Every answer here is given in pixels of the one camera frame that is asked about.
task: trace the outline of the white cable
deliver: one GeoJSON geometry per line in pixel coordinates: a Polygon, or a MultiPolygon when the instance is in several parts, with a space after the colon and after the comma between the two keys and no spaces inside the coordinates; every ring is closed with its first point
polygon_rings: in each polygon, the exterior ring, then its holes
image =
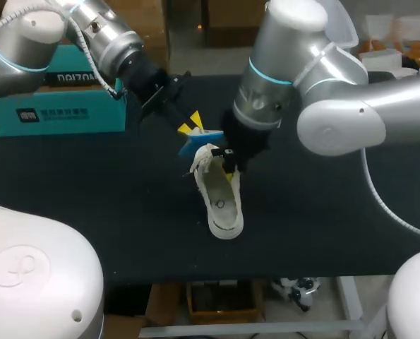
{"type": "MultiPolygon", "coordinates": [[[[54,12],[54,13],[59,14],[61,17],[67,19],[67,16],[66,16],[67,12],[65,12],[65,10],[63,10],[60,7],[51,6],[49,4],[33,4],[33,5],[23,7],[17,10],[15,13],[12,13],[11,15],[2,18],[0,20],[0,29],[21,16],[24,16],[28,13],[40,12],[40,11],[54,12]]],[[[111,88],[111,86],[108,85],[108,83],[103,79],[100,72],[98,71],[97,66],[95,65],[92,55],[90,54],[88,44],[84,39],[84,36],[83,36],[83,33],[81,32],[80,27],[74,21],[74,19],[68,17],[68,20],[71,22],[73,29],[76,31],[81,48],[83,49],[84,55],[86,59],[88,60],[90,68],[92,69],[92,72],[94,73],[96,79],[111,96],[115,96],[117,94],[117,91],[115,91],[113,88],[111,88]]]]}
{"type": "Polygon", "coordinates": [[[384,203],[382,198],[379,196],[379,193],[376,191],[376,188],[373,184],[373,180],[371,179],[370,171],[368,170],[368,162],[366,161],[365,148],[361,150],[361,158],[362,158],[362,165],[364,167],[366,182],[368,184],[368,187],[371,190],[371,193],[373,194],[374,198],[378,202],[379,206],[398,224],[400,224],[403,227],[406,227],[408,230],[412,231],[413,233],[417,233],[418,235],[420,235],[419,228],[416,228],[415,226],[410,225],[408,222],[404,221],[403,219],[398,217],[396,214],[394,214],[393,211],[388,208],[388,206],[384,203]]]}

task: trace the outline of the shoe lace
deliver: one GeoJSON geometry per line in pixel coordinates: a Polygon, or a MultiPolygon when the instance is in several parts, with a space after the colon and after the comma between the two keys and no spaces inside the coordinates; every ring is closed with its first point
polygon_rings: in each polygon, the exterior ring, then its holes
{"type": "Polygon", "coordinates": [[[193,173],[199,166],[204,166],[204,171],[208,172],[212,159],[213,155],[211,153],[211,148],[206,145],[206,152],[204,152],[201,156],[194,158],[194,162],[189,169],[189,173],[193,173]]]}

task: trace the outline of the table frame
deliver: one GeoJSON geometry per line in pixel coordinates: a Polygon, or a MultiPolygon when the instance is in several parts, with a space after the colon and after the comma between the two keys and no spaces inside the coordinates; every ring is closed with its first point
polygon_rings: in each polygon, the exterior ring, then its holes
{"type": "Polygon", "coordinates": [[[338,277],[337,286],[346,318],[343,320],[152,327],[143,328],[139,338],[338,331],[347,331],[349,339],[380,338],[385,331],[385,306],[371,321],[366,322],[354,277],[338,277]]]}

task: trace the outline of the floor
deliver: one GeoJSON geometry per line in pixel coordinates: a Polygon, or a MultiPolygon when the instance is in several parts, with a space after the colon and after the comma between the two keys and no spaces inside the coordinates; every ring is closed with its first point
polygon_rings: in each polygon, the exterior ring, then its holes
{"type": "MultiPolygon", "coordinates": [[[[184,73],[190,71],[195,76],[242,73],[251,53],[250,47],[230,49],[209,49],[203,42],[200,24],[200,2],[194,1],[181,13],[171,13],[169,18],[170,40],[172,47],[171,71],[184,73]]],[[[366,320],[373,317],[386,301],[392,277],[357,277],[362,307],[366,320]]],[[[304,320],[338,320],[343,319],[343,310],[335,281],[323,279],[321,289],[316,296],[313,308],[306,314],[295,305],[285,303],[279,298],[266,302],[267,321],[304,321],[304,320]]],[[[178,324],[188,323],[186,310],[178,324]]],[[[347,338],[347,333],[310,333],[308,339],[347,338]]],[[[246,339],[248,336],[228,338],[246,339]]],[[[297,339],[297,334],[259,335],[258,339],[297,339]]]]}

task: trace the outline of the wall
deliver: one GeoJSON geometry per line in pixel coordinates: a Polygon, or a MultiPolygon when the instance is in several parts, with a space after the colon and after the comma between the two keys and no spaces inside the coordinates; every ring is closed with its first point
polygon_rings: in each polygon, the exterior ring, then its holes
{"type": "Polygon", "coordinates": [[[396,16],[420,14],[420,0],[340,0],[363,36],[362,20],[366,14],[392,13],[396,16]]]}

